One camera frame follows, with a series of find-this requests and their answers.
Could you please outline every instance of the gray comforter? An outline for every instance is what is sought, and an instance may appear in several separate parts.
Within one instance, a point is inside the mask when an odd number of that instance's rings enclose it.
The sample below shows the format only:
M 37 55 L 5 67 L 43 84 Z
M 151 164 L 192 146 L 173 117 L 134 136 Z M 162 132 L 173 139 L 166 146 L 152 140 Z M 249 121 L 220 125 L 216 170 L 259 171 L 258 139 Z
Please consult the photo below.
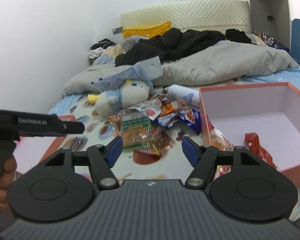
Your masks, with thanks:
M 63 96 L 90 91 L 92 80 L 105 78 L 129 67 L 93 65 L 65 85 Z M 220 41 L 189 57 L 162 64 L 163 76 L 153 83 L 154 86 L 201 86 L 241 76 L 265 76 L 288 67 L 298 67 L 298 64 L 284 50 Z

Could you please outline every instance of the wall outlet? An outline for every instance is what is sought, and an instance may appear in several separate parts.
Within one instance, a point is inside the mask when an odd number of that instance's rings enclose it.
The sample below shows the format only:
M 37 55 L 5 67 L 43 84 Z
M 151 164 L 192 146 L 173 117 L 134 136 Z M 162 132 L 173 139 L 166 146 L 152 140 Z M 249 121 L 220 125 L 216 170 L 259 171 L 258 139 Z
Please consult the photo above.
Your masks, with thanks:
M 113 35 L 116 35 L 116 34 L 121 33 L 122 30 L 123 30 L 122 27 L 115 28 L 115 29 L 112 29 L 112 33 L 113 33 Z

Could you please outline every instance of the handheld device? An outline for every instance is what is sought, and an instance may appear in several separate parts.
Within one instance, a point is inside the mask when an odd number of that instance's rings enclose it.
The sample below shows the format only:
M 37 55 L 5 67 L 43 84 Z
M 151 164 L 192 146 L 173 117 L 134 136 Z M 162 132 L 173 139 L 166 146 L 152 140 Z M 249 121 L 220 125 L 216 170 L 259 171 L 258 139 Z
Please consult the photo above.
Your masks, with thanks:
M 12 116 L 8 123 L 16 132 L 24 121 Z M 35 120 L 29 122 L 40 125 Z M 43 132 L 66 133 L 63 122 L 54 121 L 59 129 Z M 15 139 L 5 125 L 0 129 L 9 136 L 0 133 L 0 141 Z M 43 135 L 42 127 L 30 133 Z M 17 220 L 0 240 L 300 239 L 300 229 L 288 220 L 295 186 L 244 147 L 223 152 L 184 137 L 182 150 L 194 167 L 184 185 L 171 179 L 125 180 L 120 186 L 110 168 L 122 146 L 116 137 L 82 152 L 63 147 L 11 184 L 7 199 Z M 89 167 L 93 183 L 74 172 L 76 165 Z M 213 181 L 217 165 L 232 169 Z
M 56 115 L 0 110 L 0 171 L 13 154 L 20 136 L 65 136 L 84 132 L 80 122 L 64 122 Z

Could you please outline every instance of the bottle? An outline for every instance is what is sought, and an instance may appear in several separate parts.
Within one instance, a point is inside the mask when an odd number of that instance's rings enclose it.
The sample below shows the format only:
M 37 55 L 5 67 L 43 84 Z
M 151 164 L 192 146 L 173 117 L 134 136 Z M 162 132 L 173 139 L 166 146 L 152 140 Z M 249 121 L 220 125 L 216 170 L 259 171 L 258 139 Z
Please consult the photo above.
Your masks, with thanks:
M 188 104 L 199 107 L 199 89 L 192 89 L 180 85 L 171 85 L 164 91 L 176 100 L 186 101 Z

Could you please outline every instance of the black jacket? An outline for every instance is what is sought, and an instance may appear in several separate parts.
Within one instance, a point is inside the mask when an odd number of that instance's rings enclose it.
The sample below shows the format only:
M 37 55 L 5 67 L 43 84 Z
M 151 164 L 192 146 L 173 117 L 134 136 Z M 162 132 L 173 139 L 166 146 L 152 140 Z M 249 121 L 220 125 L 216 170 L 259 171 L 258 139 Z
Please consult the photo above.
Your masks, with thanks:
M 155 36 L 149 40 L 140 39 L 129 51 L 115 58 L 115 66 L 134 65 L 138 61 L 155 56 L 159 56 L 161 63 L 176 61 L 225 39 L 226 37 L 218 31 L 188 30 L 182 33 L 172 28 L 162 36 Z

